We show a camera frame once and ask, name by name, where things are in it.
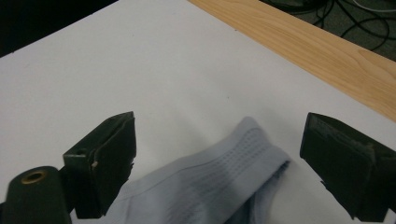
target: cable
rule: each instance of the cable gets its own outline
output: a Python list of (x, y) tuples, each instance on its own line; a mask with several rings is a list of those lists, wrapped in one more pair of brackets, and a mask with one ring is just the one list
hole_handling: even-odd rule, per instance
[(373, 8), (369, 8), (369, 7), (365, 7), (362, 6), (358, 1), (356, 0), (352, 0), (358, 7), (364, 8), (366, 10), (369, 11), (373, 11), (373, 12), (396, 12), (396, 9), (373, 9)]
[(272, 0), (260, 0), (272, 7), (276, 7), (284, 12), (289, 12), (290, 14), (305, 14), (308, 12), (312, 12), (318, 10), (319, 8), (323, 7), (329, 0), (305, 0), (301, 6), (293, 6), (283, 3), (276, 3)]
[(330, 1), (332, 1), (332, 4), (330, 5), (329, 10), (328, 10), (324, 15), (322, 15), (322, 17), (320, 17), (319, 20), (317, 20), (317, 21), (315, 21), (314, 23), (312, 23), (313, 25), (318, 25), (319, 23), (321, 23), (320, 28), (321, 28), (321, 29), (324, 28), (324, 20), (326, 19), (327, 16), (329, 16), (330, 12), (331, 12), (332, 9), (334, 8), (334, 2), (335, 2), (335, 0), (330, 0)]
[[(366, 9), (364, 9), (364, 8), (358, 7), (358, 6), (356, 6), (356, 5), (354, 5), (354, 4), (350, 3), (350, 2), (348, 2), (347, 0), (343, 0), (343, 2), (345, 2), (346, 4), (348, 4), (348, 5), (352, 6), (352, 7), (355, 7), (355, 8), (357, 8), (357, 9), (363, 10), (363, 11), (365, 11), (365, 12), (367, 12), (367, 13), (373, 15), (373, 16), (376, 17), (379, 21), (382, 21), (383, 24), (385, 25), (385, 27), (386, 27), (387, 29), (388, 29), (388, 27), (389, 27), (389, 24), (388, 24), (387, 20), (389, 20), (389, 21), (395, 21), (395, 20), (396, 20), (395, 18), (383, 18), (383, 17), (377, 15), (376, 13), (374, 13), (373, 11), (369, 11), (369, 10), (366, 10)], [(347, 15), (348, 17), (350, 16), (349, 18), (352, 19), (352, 21), (353, 21), (355, 24), (358, 23), (356, 20), (354, 20), (354, 18), (352, 17), (352, 15), (350, 15), (348, 12), (345, 12), (345, 13), (346, 13), (346, 15)], [(365, 27), (361, 26), (360, 24), (359, 24), (358, 26), (359, 26), (359, 28), (361, 28), (364, 32), (366, 32), (366, 33), (368, 33), (368, 34), (370, 34), (370, 35), (373, 35), (373, 36), (376, 36), (376, 37), (379, 37), (379, 38), (385, 38), (385, 37), (387, 37), (389, 40), (396, 40), (396, 36), (393, 37), (393, 36), (379, 35), (379, 34), (377, 34), (377, 33), (374, 33), (374, 32), (372, 32), (372, 31), (366, 29)]]
[[(379, 35), (379, 34), (373, 32), (373, 31), (368, 30), (368, 29), (366, 29), (365, 27), (361, 26), (361, 25), (359, 24), (359, 22), (356, 21), (355, 18), (344, 8), (344, 6), (339, 2), (339, 0), (336, 0), (336, 3), (337, 3), (337, 5), (344, 11), (344, 13), (345, 13), (355, 24), (357, 24), (357, 26), (358, 26), (359, 28), (361, 28), (364, 32), (366, 32), (366, 33), (368, 33), (368, 34), (370, 34), (370, 35), (376, 36), (376, 37), (385, 38), (384, 35)], [(387, 26), (389, 26), (388, 23), (387, 23), (386, 21), (384, 21), (384, 20), (381, 20), (381, 21), (384, 22), (384, 24), (386, 24)], [(393, 38), (393, 37), (387, 37), (387, 38), (388, 38), (388, 39), (392, 39), (392, 40), (393, 40), (393, 39), (396, 40), (396, 38)]]
[[(359, 21), (358, 23), (355, 23), (355, 24), (353, 24), (352, 26), (350, 26), (349, 28), (347, 28), (347, 29), (340, 35), (340, 37), (344, 38), (344, 36), (345, 36), (347, 33), (349, 33), (349, 31), (353, 30), (354, 28), (358, 27), (359, 25), (362, 25), (363, 23), (366, 23), (367, 21), (377, 21), (377, 20), (378, 20), (378, 18), (370, 18), (370, 19), (366, 19), (366, 20), (363, 20), (363, 21)], [(390, 29), (389, 29), (389, 25), (387, 25), (387, 34), (386, 34), (384, 37), (382, 37), (382, 42), (381, 42), (379, 45), (375, 46), (374, 48), (372, 48), (372, 49), (370, 49), (370, 50), (371, 50), (371, 51), (374, 51), (374, 50), (376, 50), (376, 49), (381, 48), (381, 47), (385, 44), (385, 42), (387, 42), (387, 40), (389, 39), (389, 33), (390, 33)]]

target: wooden surface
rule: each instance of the wooden surface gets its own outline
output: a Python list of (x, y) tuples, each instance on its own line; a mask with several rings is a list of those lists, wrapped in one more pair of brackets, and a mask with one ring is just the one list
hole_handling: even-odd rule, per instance
[(395, 62), (258, 0), (190, 2), (396, 121)]

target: dark floor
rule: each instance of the dark floor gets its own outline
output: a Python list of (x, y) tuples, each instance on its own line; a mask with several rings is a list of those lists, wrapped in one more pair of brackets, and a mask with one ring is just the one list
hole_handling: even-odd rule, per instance
[(118, 0), (0, 0), (0, 57)]
[[(116, 1), (0, 0), (0, 57)], [(396, 62), (396, 0), (262, 1)], [(393, 12), (374, 13), (357, 7), (353, 1)]]
[(307, 13), (290, 12), (290, 14), (309, 23), (316, 23), (316, 26), (322, 27), (332, 34), (342, 35), (344, 39), (396, 62), (395, 0), (356, 0), (364, 7), (392, 10), (392, 12), (387, 13), (370, 12), (361, 9), (357, 7), (353, 0), (310, 0), (310, 2), (307, 0), (305, 4), (303, 4), (303, 0), (262, 1), (266, 1), (269, 4), (281, 4), (283, 9), (294, 11), (300, 6), (307, 6), (312, 4), (312, 2), (321, 1), (324, 6), (318, 10), (308, 10)]

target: black cable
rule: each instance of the black cable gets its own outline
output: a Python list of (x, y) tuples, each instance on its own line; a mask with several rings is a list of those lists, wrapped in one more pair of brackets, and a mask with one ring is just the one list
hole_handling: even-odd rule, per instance
[(326, 14), (326, 10), (327, 10), (327, 3), (326, 3), (326, 5), (324, 5), (324, 8), (322, 9), (322, 15), (321, 16), (319, 16), (319, 9), (317, 10), (317, 12), (315, 13), (316, 14), (316, 16), (317, 16), (317, 18), (319, 19), (319, 21), (320, 21), (320, 29), (323, 29), (324, 28), (324, 17), (325, 17), (325, 14)]
[[(383, 17), (379, 16), (378, 14), (374, 13), (373, 11), (370, 11), (370, 10), (367, 10), (367, 9), (364, 9), (364, 8), (361, 8), (361, 7), (358, 7), (358, 6), (356, 6), (355, 4), (352, 4), (352, 3), (348, 2), (347, 0), (343, 0), (343, 2), (347, 3), (348, 5), (350, 5), (350, 6), (352, 6), (352, 7), (355, 7), (355, 8), (357, 8), (357, 9), (363, 10), (363, 11), (365, 11), (365, 12), (367, 12), (367, 13), (369, 13), (369, 14), (375, 16), (375, 17), (378, 18), (380, 21), (384, 22), (384, 24), (385, 24), (386, 26), (388, 26), (388, 27), (389, 27), (389, 24), (388, 24), (387, 20), (395, 21), (395, 18), (385, 18), (385, 19), (384, 19)], [(379, 35), (379, 36), (377, 36), (377, 37), (384, 38), (385, 36), (384, 36), (384, 35)], [(390, 40), (396, 40), (396, 37), (388, 36), (388, 39), (390, 39)]]
[(305, 0), (301, 6), (293, 6), (283, 3), (277, 3), (272, 0), (260, 0), (272, 7), (276, 7), (284, 12), (289, 12), (290, 14), (299, 13), (305, 14), (315, 11), (323, 7), (329, 0)]
[(326, 14), (324, 14), (319, 20), (315, 21), (314, 23), (312, 23), (313, 25), (318, 25), (319, 23), (321, 23), (320, 28), (323, 29), (324, 28), (324, 20), (329, 16), (330, 12), (332, 11), (332, 9), (334, 8), (334, 2), (335, 0), (330, 0), (332, 2), (332, 4), (329, 7), (329, 10), (326, 12)]
[[(376, 36), (376, 37), (380, 37), (380, 38), (387, 38), (387, 39), (392, 39), (392, 40), (393, 40), (393, 39), (396, 39), (396, 38), (393, 38), (393, 37), (391, 37), (391, 36), (379, 35), (379, 34), (373, 32), (373, 31), (371, 31), (371, 30), (369, 30), (369, 29), (366, 29), (364, 26), (361, 26), (361, 25), (359, 24), (359, 22), (356, 21), (355, 18), (344, 8), (344, 6), (340, 3), (339, 0), (335, 0), (335, 2), (336, 2), (337, 5), (344, 11), (344, 13), (345, 13), (355, 24), (357, 24), (357, 26), (358, 26), (359, 28), (361, 28), (361, 29), (362, 29), (364, 32), (366, 32), (367, 34), (370, 34), (370, 35), (373, 35), (373, 36)], [(381, 20), (387, 27), (389, 27), (389, 24), (388, 24), (386, 21), (384, 21), (384, 20), (382, 19), (382, 17), (379, 17), (379, 16), (376, 15), (374, 12), (371, 12), (371, 13), (373, 13), (376, 17), (378, 17), (378, 20)]]
[[(366, 19), (366, 20), (363, 20), (363, 21), (359, 21), (359, 23), (355, 23), (355, 24), (353, 24), (352, 26), (350, 26), (349, 28), (347, 28), (347, 29), (340, 35), (340, 37), (343, 37), (343, 38), (344, 38), (344, 36), (345, 36), (347, 33), (349, 33), (349, 31), (353, 30), (354, 28), (358, 27), (359, 25), (362, 25), (363, 23), (366, 23), (367, 21), (377, 21), (377, 20), (378, 20), (378, 18), (370, 18), (370, 19)], [(370, 50), (371, 50), (371, 51), (374, 51), (374, 50), (376, 50), (376, 49), (381, 48), (381, 47), (385, 44), (385, 42), (387, 42), (387, 40), (389, 39), (389, 34), (390, 34), (390, 29), (389, 29), (389, 26), (387, 26), (387, 34), (386, 34), (386, 36), (384, 36), (384, 37), (382, 38), (382, 42), (381, 42), (379, 45), (375, 46), (374, 48), (372, 48), (372, 49), (370, 49)]]

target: screw hole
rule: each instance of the screw hole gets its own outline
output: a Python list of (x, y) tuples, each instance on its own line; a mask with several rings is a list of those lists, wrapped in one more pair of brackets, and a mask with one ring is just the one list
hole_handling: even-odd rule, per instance
[(26, 176), (23, 177), (21, 180), (22, 184), (28, 185), (36, 183), (42, 179), (44, 179), (47, 175), (47, 172), (44, 170), (41, 171), (34, 171)]

